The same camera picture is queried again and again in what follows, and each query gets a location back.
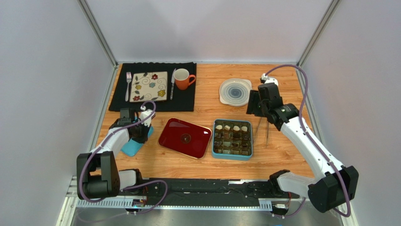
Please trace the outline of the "blue tin lid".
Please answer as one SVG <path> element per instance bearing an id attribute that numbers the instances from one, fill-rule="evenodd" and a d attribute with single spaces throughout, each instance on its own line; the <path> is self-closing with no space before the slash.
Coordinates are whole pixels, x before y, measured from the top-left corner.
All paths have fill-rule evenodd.
<path id="1" fill-rule="evenodd" d="M 153 126 L 137 125 L 128 129 L 130 139 L 123 145 L 121 151 L 129 156 L 135 156 L 153 134 Z"/>

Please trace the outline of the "metal tongs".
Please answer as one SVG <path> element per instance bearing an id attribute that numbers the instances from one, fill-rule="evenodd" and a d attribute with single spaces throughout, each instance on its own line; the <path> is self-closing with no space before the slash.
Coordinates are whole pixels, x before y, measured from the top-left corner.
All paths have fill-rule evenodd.
<path id="1" fill-rule="evenodd" d="M 268 147 L 270 124 L 266 118 L 259 118 L 257 126 L 253 133 L 252 144 L 254 147 L 262 145 Z"/>

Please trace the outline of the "blue tin box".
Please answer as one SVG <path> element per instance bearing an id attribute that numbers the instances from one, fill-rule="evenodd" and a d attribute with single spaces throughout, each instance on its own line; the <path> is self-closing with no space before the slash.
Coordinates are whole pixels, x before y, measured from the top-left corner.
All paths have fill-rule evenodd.
<path id="1" fill-rule="evenodd" d="M 231 127 L 229 131 L 216 131 L 217 125 Z M 239 126 L 240 131 L 233 131 Z M 248 132 L 241 131 L 242 126 L 248 127 Z M 253 155 L 252 125 L 249 121 L 216 119 L 213 125 L 212 156 L 216 159 L 248 161 Z"/>

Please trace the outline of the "red chocolate tray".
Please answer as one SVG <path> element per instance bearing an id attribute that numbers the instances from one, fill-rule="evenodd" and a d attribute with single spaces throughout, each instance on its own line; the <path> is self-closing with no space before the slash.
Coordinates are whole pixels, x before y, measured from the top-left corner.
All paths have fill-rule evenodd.
<path id="1" fill-rule="evenodd" d="M 201 159 L 205 155 L 212 131 L 177 118 L 167 121 L 158 143 L 160 146 L 183 155 Z"/>

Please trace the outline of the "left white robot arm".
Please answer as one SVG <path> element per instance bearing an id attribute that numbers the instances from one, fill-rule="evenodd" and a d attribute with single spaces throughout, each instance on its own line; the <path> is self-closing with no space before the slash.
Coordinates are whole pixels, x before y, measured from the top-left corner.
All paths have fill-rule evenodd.
<path id="1" fill-rule="evenodd" d="M 124 146 L 142 145 L 148 140 L 154 111 L 145 107 L 141 110 L 139 113 L 132 108 L 121 109 L 104 140 L 77 157 L 77 193 L 81 200 L 99 202 L 115 197 L 142 179 L 138 169 L 119 171 L 115 160 Z"/>

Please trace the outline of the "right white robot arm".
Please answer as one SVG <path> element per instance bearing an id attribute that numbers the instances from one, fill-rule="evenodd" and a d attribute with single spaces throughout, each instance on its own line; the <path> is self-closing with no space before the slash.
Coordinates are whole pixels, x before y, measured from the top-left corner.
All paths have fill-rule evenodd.
<path id="1" fill-rule="evenodd" d="M 247 114 L 264 117 L 298 149 L 314 177 L 280 170 L 269 177 L 274 193 L 290 192 L 308 198 L 317 211 L 334 210 L 344 217 L 351 214 L 359 173 L 335 158 L 307 127 L 302 113 L 293 104 L 284 104 L 278 86 L 265 83 L 251 90 Z"/>

